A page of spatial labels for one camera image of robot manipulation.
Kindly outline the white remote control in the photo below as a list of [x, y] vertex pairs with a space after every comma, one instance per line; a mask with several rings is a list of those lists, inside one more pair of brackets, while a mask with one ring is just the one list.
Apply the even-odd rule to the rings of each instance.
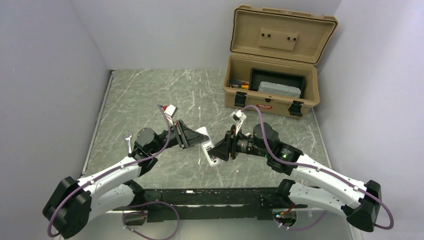
[[[212, 149], [212, 148], [214, 148], [215, 145], [214, 145], [214, 143], [213, 143], [213, 141], [211, 139], [211, 136], [209, 135], [209, 132], [208, 132], [208, 130], [207, 130], [207, 128], [205, 126], [198, 128], [196, 131], [199, 132], [199, 133], [201, 133], [201, 134], [207, 135], [209, 137], [209, 140], [208, 141], [205, 141], [205, 142], [203, 142], [203, 143], [200, 144], [201, 149], [202, 149], [202, 151], [203, 151], [203, 153], [205, 155], [205, 158], [207, 160], [207, 151], [210, 150], [210, 149]], [[219, 159], [219, 158], [215, 158], [215, 163], [214, 164], [210, 164], [208, 162], [208, 164], [211, 167], [216, 167], [216, 166], [220, 165], [221, 163], [222, 163], [222, 160]]]

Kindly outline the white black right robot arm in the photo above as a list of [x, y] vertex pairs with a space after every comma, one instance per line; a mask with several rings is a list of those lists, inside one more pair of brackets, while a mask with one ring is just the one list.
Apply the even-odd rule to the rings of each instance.
[[306, 187], [294, 180], [282, 180], [274, 197], [276, 203], [313, 205], [345, 216], [349, 224], [365, 232], [373, 232], [381, 207], [381, 185], [344, 176], [313, 160], [300, 149], [279, 139], [279, 134], [268, 123], [257, 124], [248, 136], [232, 125], [224, 138], [209, 147], [210, 156], [223, 161], [234, 160], [238, 154], [265, 157], [272, 170], [311, 182]]

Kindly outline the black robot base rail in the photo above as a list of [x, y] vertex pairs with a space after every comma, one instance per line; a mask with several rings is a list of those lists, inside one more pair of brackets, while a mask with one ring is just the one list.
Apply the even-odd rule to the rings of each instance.
[[293, 208], [293, 204], [276, 187], [145, 189], [128, 209], [147, 212], [150, 223], [175, 220], [257, 219], [272, 220], [273, 213]]

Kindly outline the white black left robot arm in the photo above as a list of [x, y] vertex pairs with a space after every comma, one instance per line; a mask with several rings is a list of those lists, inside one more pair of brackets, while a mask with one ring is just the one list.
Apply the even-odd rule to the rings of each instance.
[[211, 140], [206, 127], [193, 130], [180, 119], [161, 134], [143, 128], [134, 139], [132, 152], [116, 164], [78, 180], [68, 176], [59, 182], [42, 214], [63, 238], [75, 236], [89, 221], [108, 211], [126, 206], [139, 209], [146, 197], [135, 179], [154, 167], [158, 162], [154, 154], [161, 149], [186, 149]]

